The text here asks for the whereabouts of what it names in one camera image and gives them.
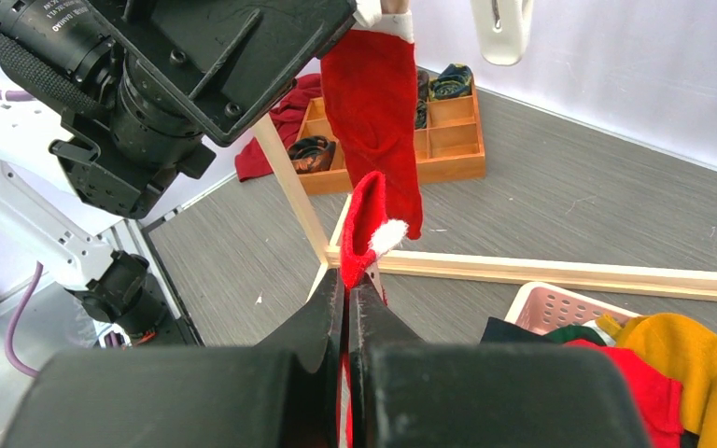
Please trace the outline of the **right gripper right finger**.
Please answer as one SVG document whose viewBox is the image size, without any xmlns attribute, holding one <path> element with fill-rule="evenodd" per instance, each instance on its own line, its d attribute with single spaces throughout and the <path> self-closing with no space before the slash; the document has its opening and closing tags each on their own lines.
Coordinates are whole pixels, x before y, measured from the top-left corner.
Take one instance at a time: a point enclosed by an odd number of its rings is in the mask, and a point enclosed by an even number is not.
<svg viewBox="0 0 717 448">
<path fill-rule="evenodd" d="M 384 303 L 365 273 L 348 298 L 348 354 L 352 371 L 363 371 L 376 345 L 421 343 L 423 339 Z"/>
</svg>

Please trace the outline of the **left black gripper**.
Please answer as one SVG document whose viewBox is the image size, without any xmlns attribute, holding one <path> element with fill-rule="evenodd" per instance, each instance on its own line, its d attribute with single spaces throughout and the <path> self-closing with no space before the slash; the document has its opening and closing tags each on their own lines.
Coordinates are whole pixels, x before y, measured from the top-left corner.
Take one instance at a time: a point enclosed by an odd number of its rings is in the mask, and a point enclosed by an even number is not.
<svg viewBox="0 0 717 448">
<path fill-rule="evenodd" d="M 127 82 L 157 88 L 214 142 L 233 142 L 354 24 L 353 1 L 90 1 L 125 51 Z"/>
</svg>

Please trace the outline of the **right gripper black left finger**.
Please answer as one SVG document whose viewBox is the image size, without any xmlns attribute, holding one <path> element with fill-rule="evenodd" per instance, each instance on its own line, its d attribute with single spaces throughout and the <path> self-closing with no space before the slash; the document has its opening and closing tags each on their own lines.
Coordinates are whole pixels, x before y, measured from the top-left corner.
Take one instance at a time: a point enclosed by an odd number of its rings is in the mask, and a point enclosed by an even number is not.
<svg viewBox="0 0 717 448">
<path fill-rule="evenodd" d="M 311 373 L 336 371 L 341 356 L 344 301 L 341 271 L 330 268 L 310 299 L 256 346 L 289 350 Z"/>
</svg>

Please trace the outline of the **red santa sock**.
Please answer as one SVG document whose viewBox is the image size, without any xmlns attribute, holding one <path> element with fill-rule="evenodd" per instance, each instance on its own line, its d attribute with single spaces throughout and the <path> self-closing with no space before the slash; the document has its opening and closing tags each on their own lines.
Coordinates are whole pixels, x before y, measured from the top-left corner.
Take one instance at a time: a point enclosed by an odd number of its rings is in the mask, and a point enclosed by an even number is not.
<svg viewBox="0 0 717 448">
<path fill-rule="evenodd" d="M 368 273 L 387 305 L 380 282 L 378 262 L 394 249 L 408 231 L 408 225 L 387 212 L 386 178 L 380 172 L 365 175 L 354 187 L 343 224 L 340 271 L 344 282 L 344 320 L 340 367 L 343 386 L 344 436 L 348 447 L 388 447 L 390 424 L 384 390 L 386 374 L 381 359 L 392 344 L 370 350 L 366 369 L 352 371 L 348 354 L 348 298 L 350 289 Z"/>
<path fill-rule="evenodd" d="M 415 157 L 418 101 L 414 25 L 407 1 L 382 1 L 380 19 L 356 25 L 322 58 L 326 116 L 353 186 L 384 174 L 387 212 L 421 235 L 423 206 Z"/>
</svg>

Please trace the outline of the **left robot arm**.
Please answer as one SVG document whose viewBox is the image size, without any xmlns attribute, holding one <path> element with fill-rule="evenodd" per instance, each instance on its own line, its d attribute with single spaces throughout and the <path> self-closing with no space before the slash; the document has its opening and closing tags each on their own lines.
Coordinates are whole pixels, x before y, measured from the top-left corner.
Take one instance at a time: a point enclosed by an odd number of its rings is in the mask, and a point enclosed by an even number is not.
<svg viewBox="0 0 717 448">
<path fill-rule="evenodd" d="M 0 229 L 96 321 L 138 345 L 195 344 L 148 261 L 82 230 L 22 165 L 84 204 L 141 219 L 198 179 L 355 23 L 355 1 L 0 1 L 0 67 L 61 131 L 0 155 Z"/>
</svg>

